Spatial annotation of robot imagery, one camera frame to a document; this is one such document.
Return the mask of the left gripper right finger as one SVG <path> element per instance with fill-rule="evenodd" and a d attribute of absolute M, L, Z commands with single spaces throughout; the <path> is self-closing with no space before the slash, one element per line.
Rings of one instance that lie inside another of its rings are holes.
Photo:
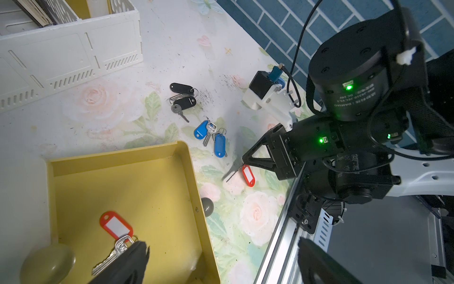
<path fill-rule="evenodd" d="M 300 238 L 298 265 L 304 284 L 361 284 L 312 240 Z"/>

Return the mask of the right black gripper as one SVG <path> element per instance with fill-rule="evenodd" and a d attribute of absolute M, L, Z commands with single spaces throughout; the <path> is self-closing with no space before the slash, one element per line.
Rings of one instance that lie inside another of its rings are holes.
<path fill-rule="evenodd" d="M 304 163 L 354 174 L 390 175 L 394 155 L 381 150 L 383 144 L 401 138 L 408 120 L 396 113 L 367 120 L 341 122 L 328 117 L 309 117 L 293 124 L 291 131 L 278 124 L 268 130 L 242 156 L 244 165 L 274 172 L 279 180 L 296 177 Z M 269 157 L 258 157 L 264 146 Z"/>

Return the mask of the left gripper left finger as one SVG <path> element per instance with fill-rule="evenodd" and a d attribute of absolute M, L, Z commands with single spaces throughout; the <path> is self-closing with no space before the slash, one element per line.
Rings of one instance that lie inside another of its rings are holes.
<path fill-rule="evenodd" d="M 138 241 L 90 281 L 90 284 L 141 284 L 149 257 L 150 248 L 145 242 Z"/>

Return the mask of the red tag key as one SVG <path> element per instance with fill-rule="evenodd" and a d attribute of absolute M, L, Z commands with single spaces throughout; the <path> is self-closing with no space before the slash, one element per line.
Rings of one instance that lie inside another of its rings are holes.
<path fill-rule="evenodd" d="M 115 239 L 114 247 L 109 256 L 92 269 L 92 276 L 98 276 L 109 265 L 126 252 L 130 246 L 138 241 L 134 237 L 132 226 L 115 211 L 103 213 L 99 220 L 100 226 Z"/>
<path fill-rule="evenodd" d="M 247 186 L 249 186 L 251 188 L 254 187 L 254 185 L 256 183 L 256 178 L 255 178 L 250 166 L 246 165 L 246 164 L 240 166 L 239 168 L 237 168 L 236 170 L 233 170 L 232 172 L 227 173 L 227 175 L 223 178 L 223 181 L 225 181 L 225 182 L 230 181 L 237 172 L 242 173 L 242 177 L 243 177 L 245 183 L 247 184 Z"/>

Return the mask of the blue tag key bunch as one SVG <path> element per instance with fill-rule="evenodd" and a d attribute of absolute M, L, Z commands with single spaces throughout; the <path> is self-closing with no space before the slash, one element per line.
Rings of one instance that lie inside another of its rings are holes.
<path fill-rule="evenodd" d="M 204 120 L 193 131 L 196 139 L 201 140 L 204 147 L 212 140 L 214 142 L 214 155 L 218 158 L 227 157 L 227 131 L 224 128 L 218 128 L 210 120 Z"/>

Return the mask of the black car key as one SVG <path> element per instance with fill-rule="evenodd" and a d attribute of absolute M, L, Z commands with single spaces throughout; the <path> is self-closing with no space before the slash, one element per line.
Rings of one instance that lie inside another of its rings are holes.
<path fill-rule="evenodd" d="M 183 111 L 196 106 L 196 89 L 189 85 L 174 82 L 170 84 L 170 90 L 175 93 L 169 98 L 171 111 L 182 117 L 188 123 L 189 120 L 186 118 Z"/>

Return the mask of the yellow bottom drawer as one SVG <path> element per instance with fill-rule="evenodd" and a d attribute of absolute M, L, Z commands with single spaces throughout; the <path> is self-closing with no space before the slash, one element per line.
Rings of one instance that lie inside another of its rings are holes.
<path fill-rule="evenodd" d="M 87 284 L 114 248 L 100 222 L 115 212 L 150 248 L 147 284 L 221 281 L 189 147 L 162 144 L 47 162 L 52 242 L 76 262 L 67 284 Z"/>

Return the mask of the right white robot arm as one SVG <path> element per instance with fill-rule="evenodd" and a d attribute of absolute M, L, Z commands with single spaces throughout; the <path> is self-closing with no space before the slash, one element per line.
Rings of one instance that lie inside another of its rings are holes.
<path fill-rule="evenodd" d="M 278 120 L 242 156 L 242 167 L 298 179 L 292 217 L 314 233 L 332 204 L 454 193 L 454 54 L 427 62 L 409 9 L 325 41 L 309 63 L 305 97 L 259 71 L 244 102 Z"/>

